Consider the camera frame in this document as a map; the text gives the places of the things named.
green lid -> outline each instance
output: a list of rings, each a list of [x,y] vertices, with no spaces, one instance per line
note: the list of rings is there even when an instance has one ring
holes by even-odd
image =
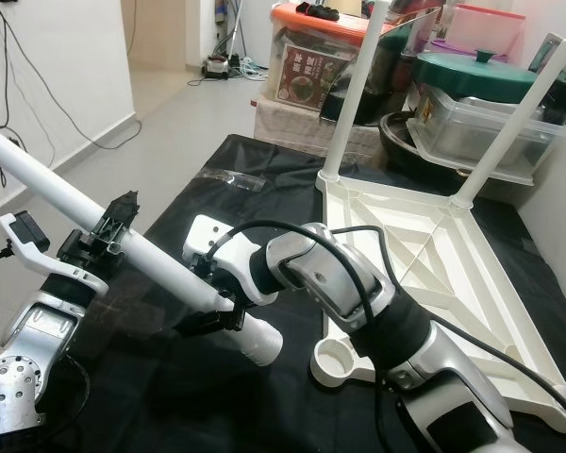
[[[492,102],[520,104],[537,75],[500,61],[494,54],[478,51],[470,56],[425,53],[417,56],[413,78],[440,88],[451,97],[474,96]]]

clear plastic container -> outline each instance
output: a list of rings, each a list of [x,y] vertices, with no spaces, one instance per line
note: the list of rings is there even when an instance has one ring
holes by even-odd
[[[340,14],[337,22],[295,11],[284,3],[273,8],[273,43],[264,94],[270,100],[319,110],[347,62],[360,50],[369,21]],[[382,33],[392,29],[384,25]]]
[[[420,155],[445,166],[474,169],[510,116],[507,104],[481,107],[493,104],[470,105],[425,86],[409,128]],[[541,112],[534,115],[541,117]],[[561,137],[566,137],[565,126],[530,120],[499,162],[495,177],[531,185],[533,172]]]
[[[457,5],[446,32],[447,44],[474,52],[486,49],[508,55],[524,27],[526,17],[498,9]]]

black cloth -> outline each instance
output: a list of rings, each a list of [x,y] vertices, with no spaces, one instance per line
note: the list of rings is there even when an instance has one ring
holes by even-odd
[[[196,178],[146,237],[180,260],[182,244],[199,213],[230,225],[257,218],[300,225],[321,221],[322,195],[314,181],[323,163],[269,143],[230,136],[207,167],[259,176],[266,180],[264,187],[252,192],[221,180]],[[437,191],[390,172],[358,166],[343,167],[342,172]],[[514,208],[476,199],[474,217],[566,377],[566,300],[553,272],[536,251],[528,251],[531,240]],[[278,234],[266,229],[247,232],[256,243]],[[188,309],[131,267],[117,277],[108,300],[97,307],[98,314],[89,313],[77,341],[87,354],[94,347],[93,357],[82,358],[92,374],[92,396],[75,428],[55,440],[54,451],[382,451],[375,433],[373,388],[348,382],[326,391],[309,375],[312,348],[323,337],[322,316],[304,293],[287,291],[273,305],[251,310],[284,337],[279,358],[265,368],[243,357],[222,333],[178,337],[170,327]],[[125,333],[101,333],[113,323]],[[80,388],[74,370],[65,364],[56,367],[42,401],[49,418],[61,414],[53,423],[75,410],[79,401],[72,395]],[[385,395],[390,443],[395,452],[416,452],[396,416],[395,401],[395,395]],[[516,437],[532,452],[566,453],[566,435],[535,417],[514,416]]]

pink container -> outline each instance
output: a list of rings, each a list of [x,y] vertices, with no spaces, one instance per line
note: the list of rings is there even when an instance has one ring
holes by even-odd
[[[506,55],[520,36],[525,19],[526,16],[498,9],[457,5],[446,43],[466,52],[486,49]]]

gray floor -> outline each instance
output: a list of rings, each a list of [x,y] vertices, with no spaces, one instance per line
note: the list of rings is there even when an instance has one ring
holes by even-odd
[[[137,139],[115,151],[95,152],[64,177],[103,206],[128,190],[138,190],[141,212],[134,228],[144,232],[228,134],[253,136],[250,100],[259,88],[260,84],[245,79],[186,87],[143,118],[144,128]],[[49,255],[54,256],[75,226],[38,197],[16,211],[23,209],[50,238]],[[0,249],[3,246],[0,237]],[[42,280],[15,258],[0,260],[0,335]]]

